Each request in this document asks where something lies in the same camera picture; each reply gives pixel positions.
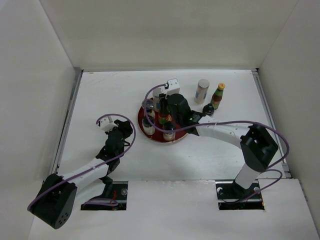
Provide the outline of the tall grinder clear cap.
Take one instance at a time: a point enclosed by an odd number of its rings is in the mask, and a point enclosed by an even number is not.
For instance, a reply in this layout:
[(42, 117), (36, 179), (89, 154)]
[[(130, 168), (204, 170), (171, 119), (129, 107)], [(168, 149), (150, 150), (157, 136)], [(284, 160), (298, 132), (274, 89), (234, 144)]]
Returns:
[(154, 102), (151, 98), (147, 98), (146, 100), (143, 100), (141, 103), (142, 109), (146, 111), (146, 113), (152, 117), (155, 118), (155, 111), (154, 111)]

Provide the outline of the wide jar black handle lid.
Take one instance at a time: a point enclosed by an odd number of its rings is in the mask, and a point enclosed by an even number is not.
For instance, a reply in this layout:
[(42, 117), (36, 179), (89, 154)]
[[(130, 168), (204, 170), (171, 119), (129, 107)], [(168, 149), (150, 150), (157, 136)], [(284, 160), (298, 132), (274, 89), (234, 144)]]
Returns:
[(176, 124), (172, 121), (168, 121), (163, 125), (163, 139), (166, 142), (173, 142), (176, 137)]

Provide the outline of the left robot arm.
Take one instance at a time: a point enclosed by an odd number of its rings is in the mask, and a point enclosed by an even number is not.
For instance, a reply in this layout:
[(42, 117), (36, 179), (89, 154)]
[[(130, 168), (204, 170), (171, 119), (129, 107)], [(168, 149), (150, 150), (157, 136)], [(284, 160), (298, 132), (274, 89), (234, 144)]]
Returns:
[(96, 124), (107, 135), (105, 144), (96, 157), (70, 173), (49, 175), (27, 207), (30, 213), (53, 229), (59, 229), (66, 223), (71, 216), (77, 193), (96, 180), (102, 181), (95, 187), (95, 193), (100, 199), (94, 197), (86, 205), (117, 205), (115, 200), (107, 201), (112, 195), (109, 174), (118, 167), (120, 158), (130, 148), (131, 144), (126, 140), (130, 136), (136, 136), (136, 130), (129, 119), (112, 121), (110, 117), (105, 117)]

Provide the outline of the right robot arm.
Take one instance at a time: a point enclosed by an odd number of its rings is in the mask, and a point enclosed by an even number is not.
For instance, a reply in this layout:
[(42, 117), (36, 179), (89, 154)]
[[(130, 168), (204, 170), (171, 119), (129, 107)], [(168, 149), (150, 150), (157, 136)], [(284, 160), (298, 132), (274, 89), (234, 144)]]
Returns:
[(160, 109), (169, 113), (186, 133), (217, 139), (241, 149), (244, 165), (233, 180), (231, 190), (236, 197), (245, 197), (279, 149), (265, 126), (258, 123), (250, 123), (249, 126), (219, 124), (210, 116), (191, 110), (188, 101), (179, 93), (162, 93), (159, 99)]

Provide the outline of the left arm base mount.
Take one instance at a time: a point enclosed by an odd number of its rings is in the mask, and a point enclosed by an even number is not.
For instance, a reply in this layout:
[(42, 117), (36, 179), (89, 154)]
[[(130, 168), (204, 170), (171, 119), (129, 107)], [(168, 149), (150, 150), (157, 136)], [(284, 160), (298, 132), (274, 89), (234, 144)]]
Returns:
[(106, 176), (84, 188), (78, 197), (81, 211), (125, 211), (129, 184)]

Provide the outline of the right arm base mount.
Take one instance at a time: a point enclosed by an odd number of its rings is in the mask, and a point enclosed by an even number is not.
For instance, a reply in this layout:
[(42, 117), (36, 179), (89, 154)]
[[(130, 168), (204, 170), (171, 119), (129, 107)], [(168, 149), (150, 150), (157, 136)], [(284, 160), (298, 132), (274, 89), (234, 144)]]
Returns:
[(257, 181), (244, 191), (237, 189), (232, 181), (217, 181), (215, 188), (221, 211), (265, 209), (262, 195), (258, 193), (260, 185)]

